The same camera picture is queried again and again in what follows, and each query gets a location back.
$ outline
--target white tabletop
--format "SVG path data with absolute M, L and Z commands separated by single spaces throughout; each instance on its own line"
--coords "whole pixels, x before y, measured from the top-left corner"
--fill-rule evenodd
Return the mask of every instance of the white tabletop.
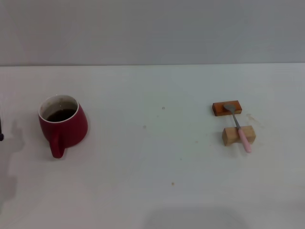
M 304 228 L 304 87 L 305 64 L 2 67 L 0 228 Z M 37 115 L 55 94 L 90 124 L 60 160 Z M 222 143 L 229 100 L 251 154 Z

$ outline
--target coffee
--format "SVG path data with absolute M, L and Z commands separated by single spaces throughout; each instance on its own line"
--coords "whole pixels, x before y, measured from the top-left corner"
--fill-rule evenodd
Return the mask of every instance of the coffee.
M 53 114 L 51 114 L 47 120 L 49 122 L 61 122 L 64 121 L 70 117 L 72 117 L 75 114 L 76 110 L 74 109 L 63 109 L 59 110 Z

